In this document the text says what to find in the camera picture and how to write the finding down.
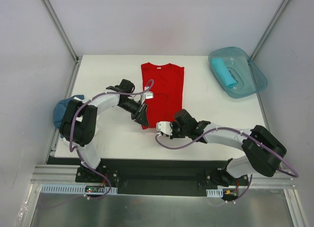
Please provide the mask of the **red t shirt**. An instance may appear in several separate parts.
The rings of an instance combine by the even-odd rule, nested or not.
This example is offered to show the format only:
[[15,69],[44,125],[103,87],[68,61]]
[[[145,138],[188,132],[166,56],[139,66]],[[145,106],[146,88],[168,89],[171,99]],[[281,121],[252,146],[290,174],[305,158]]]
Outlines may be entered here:
[[160,121],[173,121],[174,115],[183,108],[184,67],[168,63],[141,65],[143,86],[148,80],[154,80],[151,92],[152,99],[146,100],[149,126],[142,129],[155,128]]

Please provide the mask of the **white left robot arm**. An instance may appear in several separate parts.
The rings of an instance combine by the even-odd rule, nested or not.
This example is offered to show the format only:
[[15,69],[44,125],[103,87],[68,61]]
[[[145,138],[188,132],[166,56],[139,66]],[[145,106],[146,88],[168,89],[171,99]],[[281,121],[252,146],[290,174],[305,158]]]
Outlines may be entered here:
[[87,168],[87,177],[92,182],[109,180],[104,171],[99,167],[101,158],[92,141],[96,133],[97,117],[106,110],[120,107],[131,114],[131,119],[145,127],[149,127],[147,107],[145,100],[153,98],[150,89],[154,80],[148,80],[142,92],[134,92],[134,84],[123,79],[119,85],[109,86],[106,90],[91,99],[81,101],[71,99],[59,128],[60,134],[69,142],[69,150],[76,152],[81,165]]

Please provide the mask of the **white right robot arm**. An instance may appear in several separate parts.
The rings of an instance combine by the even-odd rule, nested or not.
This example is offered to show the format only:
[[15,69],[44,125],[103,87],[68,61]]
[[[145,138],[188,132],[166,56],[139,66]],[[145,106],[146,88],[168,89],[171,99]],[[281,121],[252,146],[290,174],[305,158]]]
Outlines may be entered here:
[[174,119],[170,122],[173,138],[199,138],[201,143],[221,144],[245,153],[240,158],[227,160],[221,169],[210,173],[211,181],[217,185],[227,187],[238,178],[254,173],[272,177],[281,163],[273,153],[282,158],[287,153],[287,149],[261,125],[244,130],[227,128],[206,120],[197,121],[185,109],[177,112]]

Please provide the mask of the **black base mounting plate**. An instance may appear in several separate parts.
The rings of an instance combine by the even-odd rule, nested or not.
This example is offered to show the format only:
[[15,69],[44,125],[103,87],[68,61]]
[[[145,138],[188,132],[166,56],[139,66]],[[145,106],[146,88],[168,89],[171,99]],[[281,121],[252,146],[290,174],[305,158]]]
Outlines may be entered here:
[[101,159],[97,173],[78,158],[48,159],[49,165],[77,165],[75,181],[111,185],[119,194],[204,197],[217,189],[215,182],[226,161]]

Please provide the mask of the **white t shirt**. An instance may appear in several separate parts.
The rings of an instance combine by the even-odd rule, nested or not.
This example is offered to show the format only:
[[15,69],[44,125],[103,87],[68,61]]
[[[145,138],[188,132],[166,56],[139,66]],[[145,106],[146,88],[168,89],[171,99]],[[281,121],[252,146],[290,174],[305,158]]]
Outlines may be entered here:
[[[82,105],[83,102],[79,98],[73,97],[67,106],[65,115],[59,128],[60,134],[67,141],[70,141],[70,132],[74,115]],[[76,120],[74,125],[73,142],[83,147],[93,140],[94,136],[99,131],[99,128],[96,124],[98,120],[97,111],[97,107],[93,105],[87,105],[79,112],[77,116],[77,119],[79,120]]]

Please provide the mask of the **rolled teal t shirt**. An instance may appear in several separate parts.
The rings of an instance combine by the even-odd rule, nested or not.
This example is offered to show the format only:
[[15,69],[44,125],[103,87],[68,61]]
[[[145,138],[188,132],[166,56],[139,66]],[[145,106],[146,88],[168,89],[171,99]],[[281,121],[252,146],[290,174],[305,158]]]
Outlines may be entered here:
[[218,74],[219,79],[227,88],[237,85],[237,81],[232,77],[222,58],[213,58],[211,64],[214,72]]

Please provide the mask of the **blue t shirt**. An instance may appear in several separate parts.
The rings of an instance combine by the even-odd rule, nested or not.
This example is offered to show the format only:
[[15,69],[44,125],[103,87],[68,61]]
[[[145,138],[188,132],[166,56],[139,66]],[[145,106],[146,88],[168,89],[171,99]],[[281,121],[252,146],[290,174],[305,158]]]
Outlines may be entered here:
[[53,110],[53,124],[56,129],[60,128],[67,106],[72,99],[73,97],[62,99],[56,104]]

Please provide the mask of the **teal translucent plastic bin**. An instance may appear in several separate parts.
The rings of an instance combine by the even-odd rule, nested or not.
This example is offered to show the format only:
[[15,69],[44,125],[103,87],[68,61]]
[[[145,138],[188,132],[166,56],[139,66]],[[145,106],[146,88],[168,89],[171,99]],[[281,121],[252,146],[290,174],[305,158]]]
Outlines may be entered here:
[[[222,58],[237,85],[227,88],[219,79],[211,64],[213,58]],[[266,89],[268,81],[252,59],[238,47],[226,47],[211,52],[208,56],[210,69],[221,87],[232,98],[239,99]]]

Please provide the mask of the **aluminium rail profile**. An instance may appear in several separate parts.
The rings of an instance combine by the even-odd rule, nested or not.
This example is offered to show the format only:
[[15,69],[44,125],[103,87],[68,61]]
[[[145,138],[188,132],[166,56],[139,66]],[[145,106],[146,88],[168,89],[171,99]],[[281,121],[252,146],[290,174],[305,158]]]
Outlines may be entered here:
[[32,184],[75,184],[77,165],[37,165],[30,182]]

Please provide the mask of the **left corner aluminium post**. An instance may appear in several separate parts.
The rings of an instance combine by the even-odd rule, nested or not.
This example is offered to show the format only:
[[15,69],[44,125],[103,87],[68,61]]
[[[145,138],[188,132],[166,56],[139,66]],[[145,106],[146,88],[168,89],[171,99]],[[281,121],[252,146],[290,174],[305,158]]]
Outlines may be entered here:
[[50,0],[40,0],[46,9],[47,14],[49,15],[54,27],[56,28],[64,46],[66,47],[68,53],[70,54],[71,58],[75,63],[79,62],[79,56],[77,55],[63,25],[51,3]]

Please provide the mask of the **corner aluminium post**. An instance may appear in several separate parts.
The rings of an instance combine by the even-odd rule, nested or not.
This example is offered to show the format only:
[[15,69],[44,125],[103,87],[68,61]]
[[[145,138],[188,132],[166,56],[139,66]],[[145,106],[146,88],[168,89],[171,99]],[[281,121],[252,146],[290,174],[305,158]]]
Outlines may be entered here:
[[79,62],[79,56],[77,55],[63,25],[51,3],[50,0],[40,0],[46,9],[47,14],[49,15],[54,27],[56,28],[64,46],[66,47],[68,53],[70,54],[71,58],[75,63]]
[[277,23],[279,22],[280,18],[284,14],[286,8],[291,3],[292,0],[282,0],[280,2],[280,5],[276,9],[273,17],[271,18],[270,22],[268,23],[266,29],[264,30],[261,38],[259,39],[256,47],[254,48],[250,58],[252,60],[255,60],[255,58],[258,56],[259,52],[261,51],[262,47],[267,42],[268,38],[270,37],[272,31],[275,29]]

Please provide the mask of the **right corner aluminium post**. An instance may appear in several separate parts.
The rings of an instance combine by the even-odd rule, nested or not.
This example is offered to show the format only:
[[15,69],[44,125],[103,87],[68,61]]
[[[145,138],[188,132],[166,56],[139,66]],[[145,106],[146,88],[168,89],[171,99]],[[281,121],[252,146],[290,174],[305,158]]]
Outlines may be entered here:
[[273,17],[271,18],[270,22],[268,23],[266,29],[264,30],[261,38],[259,39],[256,47],[254,48],[250,58],[252,60],[255,60],[255,58],[258,56],[259,52],[261,51],[262,47],[267,42],[268,38],[270,37],[272,31],[275,29],[277,23],[279,22],[280,18],[284,14],[286,8],[291,3],[292,0],[282,0],[280,2],[280,5],[276,9]]

